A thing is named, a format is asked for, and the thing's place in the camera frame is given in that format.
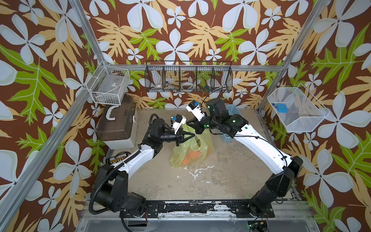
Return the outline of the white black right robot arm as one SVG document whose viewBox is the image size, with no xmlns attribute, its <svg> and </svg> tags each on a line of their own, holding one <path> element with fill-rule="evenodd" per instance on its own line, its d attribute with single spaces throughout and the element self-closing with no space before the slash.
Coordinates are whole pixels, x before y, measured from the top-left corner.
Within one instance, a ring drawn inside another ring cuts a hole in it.
<svg viewBox="0 0 371 232">
<path fill-rule="evenodd" d="M 212 99 L 206 106 L 208 114 L 197 101 L 189 103 L 186 108 L 194 115 L 194 119 L 188 121 L 187 125 L 192 127 L 196 134 L 202 134 L 205 129 L 219 130 L 246 146 L 272 172 L 264 186 L 250 199 L 250 214 L 260 217 L 273 201 L 286 196 L 298 177 L 303 160 L 298 156 L 291 157 L 272 145 L 243 116 L 230 114 L 221 99 Z"/>
</svg>

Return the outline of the wrinkled orange back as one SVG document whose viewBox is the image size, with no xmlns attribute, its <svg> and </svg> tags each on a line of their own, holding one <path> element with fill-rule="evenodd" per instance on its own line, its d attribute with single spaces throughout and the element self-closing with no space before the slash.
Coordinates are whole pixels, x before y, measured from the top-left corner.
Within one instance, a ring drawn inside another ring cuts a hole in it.
<svg viewBox="0 0 371 232">
<path fill-rule="evenodd" d="M 184 157 L 183 161 L 182 161 L 182 165 L 192 165 L 193 162 L 195 161 L 195 159 L 193 158 L 193 152 L 194 151 L 190 151 L 189 153 L 186 154 L 186 156 Z"/>
</svg>

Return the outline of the green avocado-print plastic bag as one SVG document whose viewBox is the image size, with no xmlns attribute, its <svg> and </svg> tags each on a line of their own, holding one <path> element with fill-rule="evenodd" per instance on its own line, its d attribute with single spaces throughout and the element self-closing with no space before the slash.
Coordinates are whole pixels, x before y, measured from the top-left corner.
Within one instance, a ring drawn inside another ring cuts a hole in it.
<svg viewBox="0 0 371 232">
<path fill-rule="evenodd" d="M 172 167 L 192 166 L 203 162 L 215 151 L 211 133 L 205 130 L 202 134 L 196 134 L 195 130 L 188 126 L 182 126 L 183 131 L 195 134 L 195 137 L 174 147 L 170 158 Z"/>
</svg>

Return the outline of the wrinkled orange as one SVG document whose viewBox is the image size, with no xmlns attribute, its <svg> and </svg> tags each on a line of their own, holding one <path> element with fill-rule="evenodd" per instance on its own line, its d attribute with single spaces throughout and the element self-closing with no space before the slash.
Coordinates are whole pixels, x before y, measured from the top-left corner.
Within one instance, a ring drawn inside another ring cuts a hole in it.
<svg viewBox="0 0 371 232">
<path fill-rule="evenodd" d="M 190 151 L 189 153 L 186 154 L 186 156 L 184 157 L 183 161 L 182 161 L 182 165 L 192 165 L 193 162 L 195 161 L 195 159 L 193 158 L 193 152 L 194 151 Z"/>
<path fill-rule="evenodd" d="M 202 160 L 205 159 L 205 155 L 202 151 L 198 150 L 193 152 L 193 158 L 196 160 Z"/>
</svg>

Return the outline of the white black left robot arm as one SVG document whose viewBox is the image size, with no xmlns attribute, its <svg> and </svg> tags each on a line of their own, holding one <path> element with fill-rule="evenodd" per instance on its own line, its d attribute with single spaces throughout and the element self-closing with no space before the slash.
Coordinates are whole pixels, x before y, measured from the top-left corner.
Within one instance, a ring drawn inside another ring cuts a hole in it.
<svg viewBox="0 0 371 232">
<path fill-rule="evenodd" d="M 126 211 L 135 217 L 142 216 L 146 210 L 143 196 L 128 192 L 128 181 L 145 163 L 152 160 L 163 148 L 163 143 L 175 142 L 177 146 L 195 135 L 183 131 L 186 118 L 182 115 L 172 117 L 168 125 L 157 114 L 152 114 L 147 132 L 138 149 L 121 161 L 103 165 L 97 175 L 90 195 L 89 212 L 92 215 L 106 211 Z"/>
</svg>

